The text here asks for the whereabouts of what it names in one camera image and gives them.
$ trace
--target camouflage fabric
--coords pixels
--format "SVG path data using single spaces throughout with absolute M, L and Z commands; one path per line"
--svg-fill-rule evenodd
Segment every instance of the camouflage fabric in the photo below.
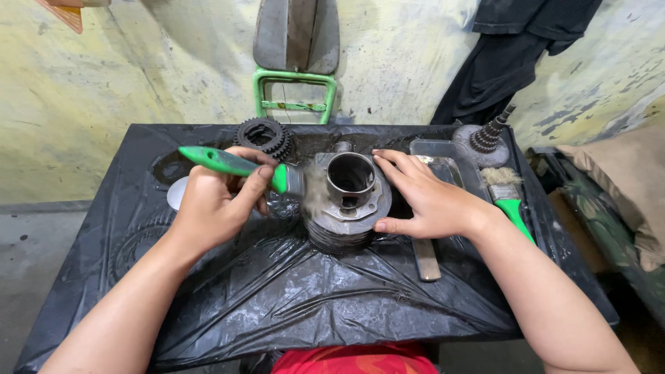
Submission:
M 656 321 L 665 329 L 665 267 L 645 272 L 633 246 L 634 233 L 623 223 L 605 192 L 566 159 L 558 159 L 572 180 L 561 189 L 576 215 L 587 227 L 604 256 L 628 280 Z

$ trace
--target black plastic sheet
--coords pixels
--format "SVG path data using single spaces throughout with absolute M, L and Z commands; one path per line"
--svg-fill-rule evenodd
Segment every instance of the black plastic sheet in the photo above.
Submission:
M 289 162 L 329 152 L 408 151 L 415 138 L 448 139 L 454 126 L 294 125 Z M 71 251 L 33 326 L 17 373 L 34 373 L 108 290 L 166 232 L 175 212 L 166 192 L 193 166 L 181 145 L 230 146 L 236 126 L 135 124 L 113 159 Z M 618 321 L 514 142 L 508 166 L 525 178 L 523 217 L 539 247 Z M 397 197 L 392 216 L 407 216 Z M 385 341 L 512 339 L 517 322 L 475 248 L 434 241 L 442 278 L 418 279 L 410 239 L 380 236 L 353 256 L 318 253 L 294 201 L 272 199 L 241 233 L 199 261 L 182 284 L 155 346 L 151 370 L 175 371 L 276 349 Z

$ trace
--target forearm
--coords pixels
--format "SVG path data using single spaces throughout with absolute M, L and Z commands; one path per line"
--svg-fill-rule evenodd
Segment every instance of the forearm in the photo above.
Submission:
M 530 346 L 550 372 L 636 372 L 586 295 L 500 213 L 472 238 Z
M 167 234 L 85 316 L 40 373 L 143 373 L 178 286 L 196 261 Z

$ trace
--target hand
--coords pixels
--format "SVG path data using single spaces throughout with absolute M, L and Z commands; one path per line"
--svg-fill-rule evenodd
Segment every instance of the hand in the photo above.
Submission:
M 429 239 L 462 235 L 471 239 L 482 233 L 498 211 L 485 200 L 442 182 L 415 156 L 396 150 L 373 150 L 372 154 L 376 164 L 414 212 L 410 220 L 380 219 L 374 225 L 376 232 Z
M 247 178 L 194 166 L 178 215 L 165 235 L 199 256 L 234 237 L 249 219 L 252 207 L 264 216 L 269 214 L 263 193 L 277 161 L 249 148 L 234 146 L 226 152 L 261 166 Z

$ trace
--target clear plastic tray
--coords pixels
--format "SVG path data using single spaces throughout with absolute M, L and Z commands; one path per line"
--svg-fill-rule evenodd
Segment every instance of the clear plastic tray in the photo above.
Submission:
M 416 139 L 411 142 L 409 151 L 415 156 L 424 156 L 440 180 L 455 184 L 491 203 L 483 176 L 466 144 L 449 140 Z

